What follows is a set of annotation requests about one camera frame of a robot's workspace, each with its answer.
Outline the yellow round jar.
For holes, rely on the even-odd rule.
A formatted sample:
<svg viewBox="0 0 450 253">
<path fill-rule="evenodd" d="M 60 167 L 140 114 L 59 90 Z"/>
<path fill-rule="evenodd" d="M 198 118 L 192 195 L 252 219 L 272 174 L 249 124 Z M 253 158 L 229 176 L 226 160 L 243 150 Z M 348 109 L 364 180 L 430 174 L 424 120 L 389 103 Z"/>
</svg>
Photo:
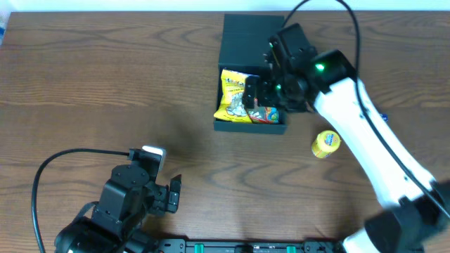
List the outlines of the yellow round jar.
<svg viewBox="0 0 450 253">
<path fill-rule="evenodd" d="M 311 151 L 315 157 L 323 159 L 334 153 L 341 143 L 340 136 L 331 130 L 319 133 L 311 145 Z"/>
</svg>

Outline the yellow sunflower seed bag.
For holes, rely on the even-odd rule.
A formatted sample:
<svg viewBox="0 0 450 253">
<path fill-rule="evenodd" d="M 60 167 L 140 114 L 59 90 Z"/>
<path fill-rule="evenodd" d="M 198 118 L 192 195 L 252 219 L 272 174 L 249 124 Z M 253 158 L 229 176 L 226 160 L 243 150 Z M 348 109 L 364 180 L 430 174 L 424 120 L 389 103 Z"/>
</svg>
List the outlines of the yellow sunflower seed bag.
<svg viewBox="0 0 450 253">
<path fill-rule="evenodd" d="M 248 74 L 223 69 L 221 72 L 222 97 L 219 108 L 214 113 L 215 119 L 227 122 L 251 124 L 242 102 Z"/>
</svg>

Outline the colourful Haribo gummy bag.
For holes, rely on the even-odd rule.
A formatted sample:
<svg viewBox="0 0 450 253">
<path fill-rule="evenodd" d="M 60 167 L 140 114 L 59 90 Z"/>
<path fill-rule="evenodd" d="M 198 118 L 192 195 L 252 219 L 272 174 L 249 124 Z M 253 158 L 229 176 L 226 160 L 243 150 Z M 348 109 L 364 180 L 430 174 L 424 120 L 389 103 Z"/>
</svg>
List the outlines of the colourful Haribo gummy bag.
<svg viewBox="0 0 450 253">
<path fill-rule="evenodd" d="M 278 124 L 280 113 L 276 108 L 258 106 L 257 99 L 254 100 L 254 107 L 248 108 L 247 114 L 253 124 Z"/>
</svg>

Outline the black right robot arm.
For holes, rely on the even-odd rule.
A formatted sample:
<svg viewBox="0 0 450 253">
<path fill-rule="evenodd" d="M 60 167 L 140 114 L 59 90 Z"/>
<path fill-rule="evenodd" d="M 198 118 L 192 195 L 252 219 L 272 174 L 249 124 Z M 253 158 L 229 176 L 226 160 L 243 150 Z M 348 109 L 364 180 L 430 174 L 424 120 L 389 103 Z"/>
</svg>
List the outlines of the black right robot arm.
<svg viewBox="0 0 450 253">
<path fill-rule="evenodd" d="M 449 225 L 449 183 L 438 182 L 401 144 L 341 51 L 272 50 L 267 76 L 246 89 L 260 105 L 312 107 L 342 137 L 375 191 L 382 212 L 343 240 L 346 252 L 412 252 Z"/>
</svg>

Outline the small blue box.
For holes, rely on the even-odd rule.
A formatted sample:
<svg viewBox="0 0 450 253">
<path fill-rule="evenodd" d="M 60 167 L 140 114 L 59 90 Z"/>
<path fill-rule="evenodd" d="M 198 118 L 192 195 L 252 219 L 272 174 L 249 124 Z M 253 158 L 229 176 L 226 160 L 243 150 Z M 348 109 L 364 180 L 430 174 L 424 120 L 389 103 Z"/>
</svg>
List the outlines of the small blue box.
<svg viewBox="0 0 450 253">
<path fill-rule="evenodd" d="M 386 114 L 380 115 L 385 122 L 388 122 L 388 116 Z"/>
</svg>

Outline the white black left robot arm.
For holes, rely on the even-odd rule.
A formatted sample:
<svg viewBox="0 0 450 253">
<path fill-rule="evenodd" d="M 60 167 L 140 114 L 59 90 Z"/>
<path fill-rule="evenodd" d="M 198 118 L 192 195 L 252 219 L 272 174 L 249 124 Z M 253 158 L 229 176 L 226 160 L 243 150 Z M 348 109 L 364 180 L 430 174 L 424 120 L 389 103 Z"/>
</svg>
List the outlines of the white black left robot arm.
<svg viewBox="0 0 450 253">
<path fill-rule="evenodd" d="M 155 183 L 157 173 L 136 165 L 112 170 L 100 200 L 83 206 L 56 237 L 57 252 L 157 252 L 158 240 L 141 230 L 149 215 L 176 213 L 181 175 L 168 186 Z"/>
</svg>

